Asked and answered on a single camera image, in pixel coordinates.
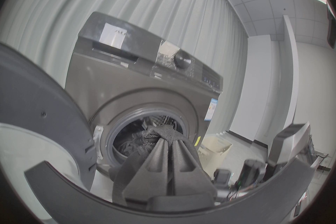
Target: floor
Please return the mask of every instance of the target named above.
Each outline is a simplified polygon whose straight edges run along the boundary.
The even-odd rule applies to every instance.
[[[255,143],[249,144],[226,132],[209,136],[224,138],[232,144],[232,147],[220,166],[220,168],[228,169],[233,173],[230,183],[237,181],[246,159],[256,159],[262,162],[267,160],[267,149]]]
[[[317,170],[314,174],[313,180],[308,187],[308,201],[311,202],[328,177],[328,171]]]

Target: washing machine drum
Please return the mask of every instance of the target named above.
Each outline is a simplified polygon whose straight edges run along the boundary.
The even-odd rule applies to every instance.
[[[191,141],[198,132],[194,107],[177,92],[145,89],[124,93],[101,106],[89,121],[94,130],[97,169],[108,175],[142,145],[148,126],[170,124]]]

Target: washing machine door opening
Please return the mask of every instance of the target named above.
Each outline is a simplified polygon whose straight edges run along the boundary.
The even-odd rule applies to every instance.
[[[103,161],[98,160],[101,168],[120,166],[129,155],[143,144],[142,132],[148,126],[172,125],[175,130],[188,137],[189,126],[183,116],[166,108],[144,107],[123,116],[110,130],[106,130],[106,138],[102,140],[100,148],[103,150]]]
[[[172,125],[175,130],[183,133],[181,125],[167,115],[153,115],[132,121],[126,125],[115,137],[113,141],[113,154],[117,154],[121,159],[126,159],[138,146],[143,144],[142,132],[148,126]]]

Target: laundry basket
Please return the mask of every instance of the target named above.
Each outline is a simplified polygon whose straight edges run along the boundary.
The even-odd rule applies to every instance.
[[[213,173],[225,159],[232,144],[217,136],[204,137],[198,149],[198,156],[203,170],[214,179]]]

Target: washing machine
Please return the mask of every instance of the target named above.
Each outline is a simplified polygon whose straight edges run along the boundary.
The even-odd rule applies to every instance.
[[[94,12],[79,32],[65,90],[90,124],[97,170],[108,175],[141,145],[149,125],[170,124],[198,148],[222,83],[169,41]]]

